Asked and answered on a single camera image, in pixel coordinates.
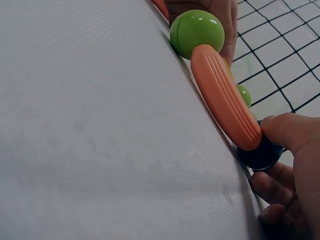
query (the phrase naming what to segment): gray fabric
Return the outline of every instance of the gray fabric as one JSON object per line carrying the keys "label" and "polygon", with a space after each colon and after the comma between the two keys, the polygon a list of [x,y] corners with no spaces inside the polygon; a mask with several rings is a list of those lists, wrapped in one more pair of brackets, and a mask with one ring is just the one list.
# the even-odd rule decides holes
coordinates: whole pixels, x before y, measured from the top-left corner
{"label": "gray fabric", "polygon": [[3,0],[0,35],[1,240],[259,239],[148,2]]}

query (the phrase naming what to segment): ridged surface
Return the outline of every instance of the ridged surface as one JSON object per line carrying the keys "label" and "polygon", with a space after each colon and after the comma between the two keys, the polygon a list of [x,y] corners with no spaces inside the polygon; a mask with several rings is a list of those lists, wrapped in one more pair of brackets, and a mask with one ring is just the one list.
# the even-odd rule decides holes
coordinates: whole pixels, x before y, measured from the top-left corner
{"label": "ridged surface", "polygon": [[253,150],[260,144],[261,129],[224,64],[209,45],[200,45],[193,50],[192,72],[213,116],[239,148]]}

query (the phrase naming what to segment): orange plastic piece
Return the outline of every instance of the orange plastic piece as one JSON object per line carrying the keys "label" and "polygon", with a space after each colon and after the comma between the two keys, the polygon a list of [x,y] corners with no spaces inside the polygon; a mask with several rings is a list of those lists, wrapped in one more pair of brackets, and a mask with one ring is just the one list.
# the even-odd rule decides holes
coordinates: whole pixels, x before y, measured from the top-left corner
{"label": "orange plastic piece", "polygon": [[225,134],[240,149],[259,147],[262,132],[219,53],[210,45],[192,51],[191,70],[198,88]]}
{"label": "orange plastic piece", "polygon": [[160,10],[164,17],[169,20],[169,13],[165,4],[165,0],[151,0],[151,2]]}

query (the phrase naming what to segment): green plastic sphere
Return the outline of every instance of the green plastic sphere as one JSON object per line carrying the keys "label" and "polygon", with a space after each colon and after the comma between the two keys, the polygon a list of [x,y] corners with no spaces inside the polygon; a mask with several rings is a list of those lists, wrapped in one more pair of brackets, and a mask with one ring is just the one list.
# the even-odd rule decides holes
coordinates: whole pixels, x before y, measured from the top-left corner
{"label": "green plastic sphere", "polygon": [[257,116],[253,112],[252,112],[252,115],[253,115],[254,119],[258,121]]}
{"label": "green plastic sphere", "polygon": [[180,56],[190,60],[192,51],[199,45],[210,45],[220,52],[225,42],[225,32],[220,21],[211,13],[190,10],[172,23],[170,41]]}
{"label": "green plastic sphere", "polygon": [[237,84],[236,87],[238,88],[239,93],[241,94],[245,104],[248,108],[251,107],[251,95],[250,92],[242,85]]}

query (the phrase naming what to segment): hand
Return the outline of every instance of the hand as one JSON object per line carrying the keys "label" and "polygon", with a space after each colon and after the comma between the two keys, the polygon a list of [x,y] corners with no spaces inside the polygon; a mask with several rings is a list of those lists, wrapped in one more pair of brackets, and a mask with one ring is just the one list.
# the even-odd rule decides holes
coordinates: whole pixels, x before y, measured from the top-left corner
{"label": "hand", "polygon": [[254,192],[270,204],[259,216],[268,239],[320,239],[320,117],[294,113],[268,117],[262,132],[290,150],[293,168],[277,163],[250,179]]}
{"label": "hand", "polygon": [[237,0],[164,0],[170,25],[180,14],[189,10],[204,10],[216,16],[224,29],[224,45],[220,55],[231,66],[237,41]]}

